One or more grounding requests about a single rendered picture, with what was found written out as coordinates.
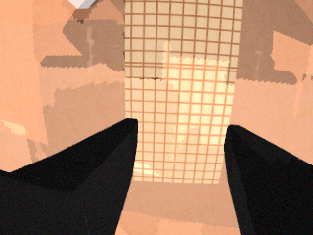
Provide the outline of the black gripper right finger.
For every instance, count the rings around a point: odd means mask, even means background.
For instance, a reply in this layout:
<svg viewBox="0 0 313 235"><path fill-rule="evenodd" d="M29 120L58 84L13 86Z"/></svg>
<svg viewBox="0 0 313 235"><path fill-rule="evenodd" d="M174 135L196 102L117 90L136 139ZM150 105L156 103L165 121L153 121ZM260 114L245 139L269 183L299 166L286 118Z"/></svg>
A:
<svg viewBox="0 0 313 235"><path fill-rule="evenodd" d="M239 125L223 150L240 235L313 235L313 164Z"/></svg>

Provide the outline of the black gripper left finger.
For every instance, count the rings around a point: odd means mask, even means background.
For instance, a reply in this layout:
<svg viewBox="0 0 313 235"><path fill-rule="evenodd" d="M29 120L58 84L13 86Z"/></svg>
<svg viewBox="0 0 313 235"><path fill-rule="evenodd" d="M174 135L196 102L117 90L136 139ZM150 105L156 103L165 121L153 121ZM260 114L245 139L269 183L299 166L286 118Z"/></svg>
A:
<svg viewBox="0 0 313 235"><path fill-rule="evenodd" d="M125 118L54 156L0 169L0 235L116 235L138 145Z"/></svg>

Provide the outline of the white cube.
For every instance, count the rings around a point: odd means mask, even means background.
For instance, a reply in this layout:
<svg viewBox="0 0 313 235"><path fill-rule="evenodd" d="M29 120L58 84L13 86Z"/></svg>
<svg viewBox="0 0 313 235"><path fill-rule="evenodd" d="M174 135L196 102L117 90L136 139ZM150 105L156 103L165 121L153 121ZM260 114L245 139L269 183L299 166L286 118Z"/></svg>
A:
<svg viewBox="0 0 313 235"><path fill-rule="evenodd" d="M94 3L95 0L69 0L71 4L74 5L75 8L89 8L91 4Z"/></svg>

